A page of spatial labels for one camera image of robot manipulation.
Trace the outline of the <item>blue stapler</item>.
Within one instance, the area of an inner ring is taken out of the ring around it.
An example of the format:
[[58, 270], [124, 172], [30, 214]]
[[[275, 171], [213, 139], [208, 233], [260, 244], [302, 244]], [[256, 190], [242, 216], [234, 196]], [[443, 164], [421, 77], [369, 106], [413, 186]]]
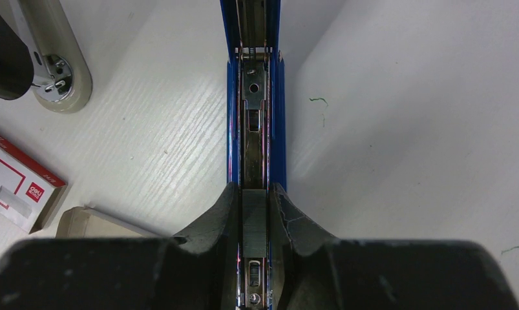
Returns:
[[[227, 179], [238, 187], [237, 307], [273, 309], [270, 203], [277, 119], [280, 1], [222, 1], [228, 46]], [[245, 258], [242, 191], [267, 192], [267, 257]]]

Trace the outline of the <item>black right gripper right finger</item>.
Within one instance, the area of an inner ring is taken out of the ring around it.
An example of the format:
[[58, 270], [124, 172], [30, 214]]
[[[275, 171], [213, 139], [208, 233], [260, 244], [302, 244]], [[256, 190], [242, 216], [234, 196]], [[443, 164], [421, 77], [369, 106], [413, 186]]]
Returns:
[[342, 239], [271, 186], [274, 309], [518, 309], [509, 282], [466, 240]]

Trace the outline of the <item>red white staple box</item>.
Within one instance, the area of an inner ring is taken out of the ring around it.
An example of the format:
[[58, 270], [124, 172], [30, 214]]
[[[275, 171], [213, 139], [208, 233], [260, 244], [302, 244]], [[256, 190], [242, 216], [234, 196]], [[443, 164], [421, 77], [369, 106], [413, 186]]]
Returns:
[[27, 234], [40, 231], [67, 182], [0, 135], [0, 214]]

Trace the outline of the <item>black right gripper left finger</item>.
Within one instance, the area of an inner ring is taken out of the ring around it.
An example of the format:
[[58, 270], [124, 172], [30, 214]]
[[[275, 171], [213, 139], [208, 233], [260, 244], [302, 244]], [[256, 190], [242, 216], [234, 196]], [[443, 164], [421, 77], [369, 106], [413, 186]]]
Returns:
[[235, 309], [239, 188], [172, 237], [36, 238], [0, 258], [0, 309]]

